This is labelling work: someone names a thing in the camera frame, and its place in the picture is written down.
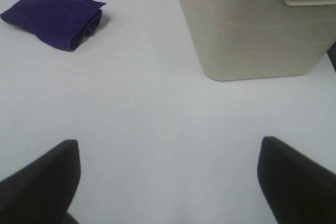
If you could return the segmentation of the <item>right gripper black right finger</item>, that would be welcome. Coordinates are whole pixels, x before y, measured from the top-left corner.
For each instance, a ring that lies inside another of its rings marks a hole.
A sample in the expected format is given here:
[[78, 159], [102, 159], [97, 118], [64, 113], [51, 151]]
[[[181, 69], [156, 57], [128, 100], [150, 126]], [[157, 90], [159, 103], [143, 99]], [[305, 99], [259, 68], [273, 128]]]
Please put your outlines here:
[[257, 177], [278, 223], [335, 223], [335, 173], [282, 140], [263, 138]]

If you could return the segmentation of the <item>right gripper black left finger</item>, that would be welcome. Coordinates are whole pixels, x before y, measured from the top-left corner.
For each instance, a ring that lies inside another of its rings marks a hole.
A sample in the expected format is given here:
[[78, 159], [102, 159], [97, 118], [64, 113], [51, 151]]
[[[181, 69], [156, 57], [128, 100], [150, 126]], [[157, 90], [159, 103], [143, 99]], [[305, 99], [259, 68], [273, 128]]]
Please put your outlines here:
[[78, 141], [64, 140], [1, 181], [1, 223], [77, 223], [68, 208], [79, 181]]

